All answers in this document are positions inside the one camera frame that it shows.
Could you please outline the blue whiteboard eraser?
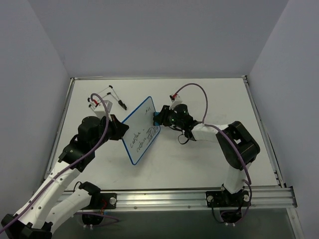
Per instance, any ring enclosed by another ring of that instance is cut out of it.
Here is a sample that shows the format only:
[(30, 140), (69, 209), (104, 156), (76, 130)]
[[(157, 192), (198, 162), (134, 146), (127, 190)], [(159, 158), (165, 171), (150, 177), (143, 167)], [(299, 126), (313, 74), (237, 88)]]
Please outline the blue whiteboard eraser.
[(154, 126), (160, 126), (159, 121), (158, 121), (158, 115), (159, 115), (159, 112), (154, 112), (154, 114), (153, 114), (153, 125)]

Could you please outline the blue framed small whiteboard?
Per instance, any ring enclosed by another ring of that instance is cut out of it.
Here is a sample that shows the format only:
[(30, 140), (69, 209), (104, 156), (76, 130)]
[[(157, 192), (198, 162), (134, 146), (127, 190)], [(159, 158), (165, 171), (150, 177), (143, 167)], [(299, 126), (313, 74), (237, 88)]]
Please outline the blue framed small whiteboard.
[(129, 129), (122, 141), (132, 165), (137, 165), (160, 133), (160, 127), (153, 125), (155, 112), (153, 99), (148, 96), (123, 120)]

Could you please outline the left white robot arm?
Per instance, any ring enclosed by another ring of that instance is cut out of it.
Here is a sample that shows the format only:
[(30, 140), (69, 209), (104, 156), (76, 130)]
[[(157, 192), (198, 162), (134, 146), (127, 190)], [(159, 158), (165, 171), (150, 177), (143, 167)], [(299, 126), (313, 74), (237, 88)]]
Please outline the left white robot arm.
[(100, 188), (82, 183), (67, 199), (57, 202), (69, 184), (95, 158), (95, 151), (108, 140), (120, 140), (129, 126), (115, 115), (89, 116), (78, 126), (78, 133), (64, 147), (49, 176), (29, 201), (1, 221), (2, 233), (10, 239), (50, 239), (55, 231), (84, 207), (100, 205)]

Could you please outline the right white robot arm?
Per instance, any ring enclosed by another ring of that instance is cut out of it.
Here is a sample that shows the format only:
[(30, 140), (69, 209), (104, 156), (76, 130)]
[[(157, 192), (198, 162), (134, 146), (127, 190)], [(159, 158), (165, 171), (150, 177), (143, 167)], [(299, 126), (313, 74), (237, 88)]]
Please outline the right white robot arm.
[(260, 147), (241, 122), (205, 124), (189, 114), (187, 105), (179, 104), (174, 109), (164, 105), (160, 112), (154, 113), (153, 124), (181, 131), (187, 140), (219, 143), (229, 165), (222, 184), (225, 189), (221, 193), (224, 204), (234, 205), (239, 200), (239, 192), (244, 184), (251, 184), (248, 168), (260, 153)]

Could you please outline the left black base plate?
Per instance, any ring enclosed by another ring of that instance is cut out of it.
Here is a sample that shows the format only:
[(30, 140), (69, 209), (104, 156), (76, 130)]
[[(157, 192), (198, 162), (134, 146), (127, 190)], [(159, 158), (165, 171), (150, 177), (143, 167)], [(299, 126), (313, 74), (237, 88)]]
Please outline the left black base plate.
[(92, 210), (111, 210), (115, 209), (117, 205), (116, 193), (100, 193), (92, 196), (89, 204), (89, 209)]

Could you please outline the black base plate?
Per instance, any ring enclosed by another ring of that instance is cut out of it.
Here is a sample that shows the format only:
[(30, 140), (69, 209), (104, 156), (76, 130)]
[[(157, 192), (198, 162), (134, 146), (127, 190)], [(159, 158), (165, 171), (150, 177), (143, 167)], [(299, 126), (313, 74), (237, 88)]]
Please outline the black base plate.
[(240, 190), (235, 194), (224, 191), (206, 191), (206, 204), (210, 208), (239, 208), (251, 205), (249, 192)]
[(115, 209), (117, 205), (116, 193), (100, 193), (92, 196), (89, 204), (89, 209), (92, 210), (111, 210)]

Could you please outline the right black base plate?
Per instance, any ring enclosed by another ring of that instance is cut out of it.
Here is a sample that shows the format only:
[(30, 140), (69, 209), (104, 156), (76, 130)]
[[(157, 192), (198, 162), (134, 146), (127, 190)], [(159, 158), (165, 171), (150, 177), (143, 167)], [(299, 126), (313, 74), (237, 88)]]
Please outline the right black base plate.
[(235, 194), (224, 191), (206, 191), (206, 204), (210, 208), (239, 208), (251, 205), (249, 192), (240, 190)]

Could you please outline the aluminium front rail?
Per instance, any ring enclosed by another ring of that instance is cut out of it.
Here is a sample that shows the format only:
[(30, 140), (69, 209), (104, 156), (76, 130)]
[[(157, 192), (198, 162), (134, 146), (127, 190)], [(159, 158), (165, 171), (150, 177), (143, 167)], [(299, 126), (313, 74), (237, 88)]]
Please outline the aluminium front rail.
[[(201, 211), (209, 210), (207, 192), (218, 192), (213, 188), (184, 189), (132, 189), (103, 190), (102, 194), (116, 196), (115, 208), (107, 208), (113, 212), (143, 211)], [(296, 208), (297, 201), (293, 188), (279, 186), (252, 187), (250, 209), (286, 209)]]

